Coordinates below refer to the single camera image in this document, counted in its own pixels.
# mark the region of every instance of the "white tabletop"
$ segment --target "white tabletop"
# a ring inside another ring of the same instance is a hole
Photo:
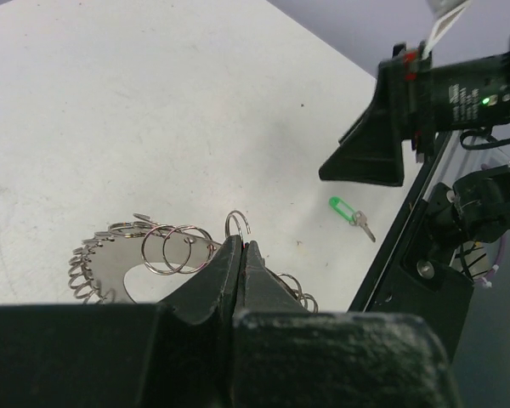
[[[374,84],[264,0],[0,6],[0,303],[75,302],[71,250],[132,213],[221,241],[237,208],[269,268],[345,310],[417,173],[405,149],[403,188],[318,179]],[[139,273],[139,300],[170,291]]]

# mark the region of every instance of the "black cable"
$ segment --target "black cable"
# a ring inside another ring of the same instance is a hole
[[[475,278],[476,276],[485,275],[485,274],[489,274],[489,273],[490,273],[489,270],[485,270],[484,272],[480,272],[479,274],[473,275],[473,278]]]
[[[463,244],[459,246],[459,260],[461,261],[461,267],[463,273],[470,279],[473,279],[473,276],[470,275],[470,269],[467,266],[467,260],[465,259],[465,247]]]
[[[470,255],[471,253],[473,253],[474,251],[479,251],[480,249],[484,249],[483,246],[476,246],[476,242],[473,243],[473,245],[470,247],[470,249],[467,249],[464,253],[463,253],[463,256],[467,256],[467,255]],[[460,258],[460,255],[457,254],[454,259],[459,259]]]
[[[484,253],[483,255],[480,255],[479,257],[477,257],[476,259],[474,259],[469,265],[468,265],[468,269],[470,269],[471,266],[475,265],[478,261],[481,261],[482,259],[485,258],[485,256],[487,255],[487,253]]]
[[[492,134],[493,127],[481,127],[479,129],[471,129],[461,133],[459,136],[459,141],[461,142],[461,147],[464,150],[489,150],[495,149],[497,147],[508,146],[510,145],[510,138],[499,140],[496,139]],[[465,144],[466,138],[483,138],[487,140],[487,143],[483,144]]]

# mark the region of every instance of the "label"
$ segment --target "label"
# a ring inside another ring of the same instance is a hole
[[[471,122],[478,120],[479,114],[479,89],[475,88],[468,92],[467,88],[460,88],[459,84],[448,88],[448,96],[453,122]]]

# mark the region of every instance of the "curved metal disc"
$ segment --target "curved metal disc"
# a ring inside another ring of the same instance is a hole
[[[99,288],[103,303],[135,303],[128,295],[124,282],[130,269],[144,263],[140,251],[144,237],[114,238],[114,241],[103,241],[102,247],[94,248],[93,253],[87,256],[93,277],[91,286]],[[189,255],[189,244],[184,241],[187,238],[193,242],[190,259],[186,264],[190,268],[196,268],[207,260],[209,245],[213,245],[216,251],[221,247],[221,244],[197,235],[174,233],[165,246],[168,262],[182,264],[185,261]],[[159,236],[152,236],[147,240],[145,253],[152,264],[163,262],[162,243],[163,239]]]

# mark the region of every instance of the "small key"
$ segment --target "small key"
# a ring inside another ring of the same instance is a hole
[[[366,215],[362,211],[357,211],[354,214],[354,225],[361,227],[363,231],[368,235],[368,237],[372,240],[372,242],[376,242],[376,237],[372,234],[370,228],[368,228],[368,223],[366,222]]]

